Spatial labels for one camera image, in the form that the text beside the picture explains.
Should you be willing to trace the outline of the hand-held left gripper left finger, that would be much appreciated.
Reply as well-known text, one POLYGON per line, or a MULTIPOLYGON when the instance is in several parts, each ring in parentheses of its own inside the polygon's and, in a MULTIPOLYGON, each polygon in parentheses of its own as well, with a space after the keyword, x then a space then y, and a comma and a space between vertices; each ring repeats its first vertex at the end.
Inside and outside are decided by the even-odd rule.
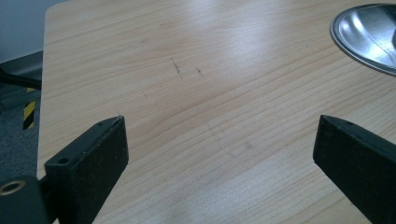
POLYGON ((60 224, 92 224, 128 161, 123 116, 97 122, 46 161, 60 224))

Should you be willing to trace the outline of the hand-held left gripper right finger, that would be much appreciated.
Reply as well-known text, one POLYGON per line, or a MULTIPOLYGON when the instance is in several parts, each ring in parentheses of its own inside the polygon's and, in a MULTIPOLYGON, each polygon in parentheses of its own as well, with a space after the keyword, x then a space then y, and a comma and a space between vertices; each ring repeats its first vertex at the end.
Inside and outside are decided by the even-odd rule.
POLYGON ((313 160, 373 224, 396 224, 396 145, 322 115, 313 160))

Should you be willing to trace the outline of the yellow black striped tape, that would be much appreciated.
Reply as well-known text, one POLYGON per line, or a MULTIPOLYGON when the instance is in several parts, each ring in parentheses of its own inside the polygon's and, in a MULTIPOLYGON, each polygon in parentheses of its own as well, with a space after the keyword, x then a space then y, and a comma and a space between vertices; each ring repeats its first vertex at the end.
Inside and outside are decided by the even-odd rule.
POLYGON ((35 97, 32 96, 31 99, 25 104, 23 109, 23 124, 22 128, 24 130, 30 129, 34 127, 35 122, 35 97))

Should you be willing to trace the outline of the round metal plate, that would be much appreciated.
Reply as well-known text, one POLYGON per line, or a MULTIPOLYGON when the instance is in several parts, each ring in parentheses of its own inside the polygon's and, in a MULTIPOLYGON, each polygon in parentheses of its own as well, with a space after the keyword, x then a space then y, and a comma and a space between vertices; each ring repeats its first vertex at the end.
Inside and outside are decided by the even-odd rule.
POLYGON ((330 26, 334 43, 349 57, 396 77, 396 4, 368 4, 338 14, 330 26))

